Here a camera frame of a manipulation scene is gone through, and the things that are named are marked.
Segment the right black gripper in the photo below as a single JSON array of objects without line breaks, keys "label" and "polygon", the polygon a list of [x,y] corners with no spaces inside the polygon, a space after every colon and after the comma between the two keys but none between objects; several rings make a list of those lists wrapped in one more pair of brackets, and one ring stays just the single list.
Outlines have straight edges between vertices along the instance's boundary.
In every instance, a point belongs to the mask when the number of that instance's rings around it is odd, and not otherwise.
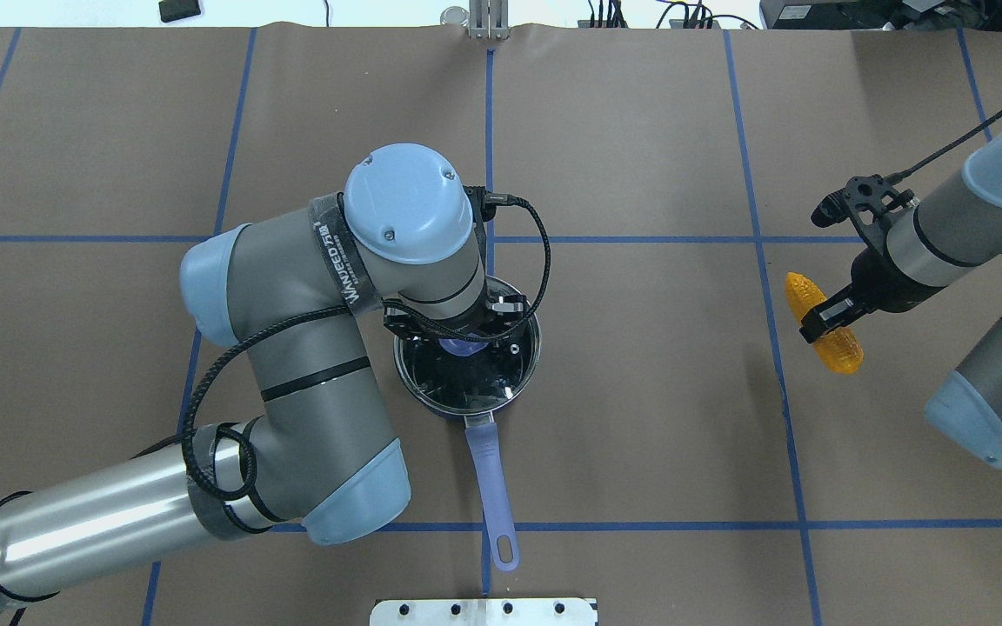
[{"label": "right black gripper", "polygon": [[875,310],[906,314],[936,294],[936,288],[912,280],[891,258],[876,252],[856,256],[850,278],[850,290],[840,290],[802,317],[799,334],[807,343],[815,343]]}]

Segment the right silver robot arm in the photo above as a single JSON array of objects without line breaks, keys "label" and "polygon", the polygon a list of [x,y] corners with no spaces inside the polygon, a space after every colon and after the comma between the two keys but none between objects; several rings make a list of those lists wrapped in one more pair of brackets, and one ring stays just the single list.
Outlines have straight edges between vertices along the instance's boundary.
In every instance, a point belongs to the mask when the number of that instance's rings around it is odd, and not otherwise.
[{"label": "right silver robot arm", "polygon": [[1002,470],[1002,132],[922,194],[904,175],[856,176],[812,211],[820,227],[850,223],[862,250],[834,293],[791,272],[788,309],[818,359],[854,373],[864,354],[852,325],[872,314],[906,314],[960,284],[992,314],[990,328],[944,376],[924,407],[927,423]]}]

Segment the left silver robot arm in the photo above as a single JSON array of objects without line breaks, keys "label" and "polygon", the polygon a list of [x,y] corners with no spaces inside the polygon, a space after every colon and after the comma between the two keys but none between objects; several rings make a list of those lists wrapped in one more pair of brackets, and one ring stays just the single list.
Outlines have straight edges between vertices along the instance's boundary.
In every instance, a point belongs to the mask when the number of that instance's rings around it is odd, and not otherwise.
[{"label": "left silver robot arm", "polygon": [[214,356],[166,439],[0,496],[0,618],[283,524],[337,546],[400,518],[414,488],[364,322],[401,341],[484,345],[528,328],[544,290],[491,292],[485,238],[501,209],[544,226],[529,199],[394,143],[339,189],[192,246],[180,294]]}]

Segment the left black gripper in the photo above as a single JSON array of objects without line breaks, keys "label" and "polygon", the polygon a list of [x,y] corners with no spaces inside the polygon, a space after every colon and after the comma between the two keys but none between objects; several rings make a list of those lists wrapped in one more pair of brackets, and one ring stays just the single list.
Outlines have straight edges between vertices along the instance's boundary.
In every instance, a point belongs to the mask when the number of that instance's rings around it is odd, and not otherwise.
[{"label": "left black gripper", "polygon": [[437,321],[401,300],[384,300],[383,305],[385,328],[405,341],[494,341],[516,332],[530,309],[526,296],[488,296],[468,312]]}]

